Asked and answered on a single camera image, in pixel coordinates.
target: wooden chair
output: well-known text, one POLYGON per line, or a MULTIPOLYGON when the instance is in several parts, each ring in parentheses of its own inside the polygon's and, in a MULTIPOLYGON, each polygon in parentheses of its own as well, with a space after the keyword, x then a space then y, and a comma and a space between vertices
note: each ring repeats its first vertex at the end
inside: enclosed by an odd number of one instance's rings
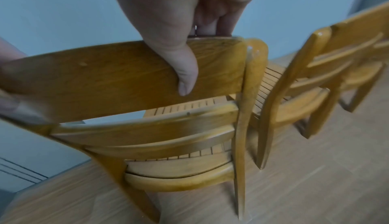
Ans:
POLYGON ((7 63, 0 66, 0 88, 21 103, 16 115, 3 119, 90 156, 155 222, 160 212, 145 190, 183 191, 229 180, 234 180, 242 219, 246 130, 267 46, 229 37, 190 39, 188 44, 197 57, 199 77, 185 97, 178 95, 173 69, 143 42, 7 63), (238 93, 239 100, 218 101, 229 93, 238 93), (113 124, 61 124, 219 96, 216 104, 190 111, 113 124), (228 140, 231 151, 220 145, 228 140))
POLYGON ((380 26, 370 27, 365 34, 353 33, 370 20, 362 16, 355 23, 351 20, 321 28, 309 37, 287 68, 268 64, 250 120, 259 132, 256 164, 260 169, 266 165, 276 128, 310 116, 303 135, 309 138, 320 130, 358 56, 382 38, 380 26))
MULTIPOLYGON (((352 23, 360 17, 370 17, 371 22, 369 23, 381 27, 383 40, 376 43, 370 51, 365 53, 362 61, 352 70, 342 84, 342 91, 356 89, 349 104, 346 104, 343 100, 340 101, 342 107, 349 112, 353 112, 370 93, 389 62, 389 2, 363 11, 356 17, 347 19, 342 23, 352 23)), ((361 27, 356 30, 361 31, 362 34, 366 29, 361 27)))

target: chair backrest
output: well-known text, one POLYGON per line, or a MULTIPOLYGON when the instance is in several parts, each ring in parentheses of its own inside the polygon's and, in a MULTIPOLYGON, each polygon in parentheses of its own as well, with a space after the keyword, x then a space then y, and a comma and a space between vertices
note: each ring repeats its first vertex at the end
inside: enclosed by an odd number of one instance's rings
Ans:
POLYGON ((189 39, 188 45, 197 58, 199 76, 184 97, 177 92, 173 69, 141 41, 7 63, 1 66, 0 88, 18 95, 23 106, 46 121, 27 129, 84 152, 152 159, 188 154, 233 137, 244 143, 255 90, 267 64, 266 44, 219 37, 189 39), (241 99, 114 124, 59 124, 230 93, 240 93, 241 99))
POLYGON ((338 88, 363 54, 382 39, 382 32, 388 29, 388 15, 389 3, 386 3, 316 30, 272 88, 261 116, 275 119, 285 97, 298 99, 317 87, 338 88))

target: wooden floor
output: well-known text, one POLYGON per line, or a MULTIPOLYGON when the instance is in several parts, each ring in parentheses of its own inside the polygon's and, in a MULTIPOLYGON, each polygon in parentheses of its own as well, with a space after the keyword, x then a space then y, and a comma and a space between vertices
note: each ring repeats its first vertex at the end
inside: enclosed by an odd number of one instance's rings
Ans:
MULTIPOLYGON (((369 98, 347 113, 340 107, 319 135, 293 126, 278 133, 259 171, 250 131, 246 157, 246 215, 234 211, 233 184, 150 193, 161 223, 389 223, 389 72, 369 98)), ((2 224, 151 223, 94 163, 88 162, 19 194, 2 224)))

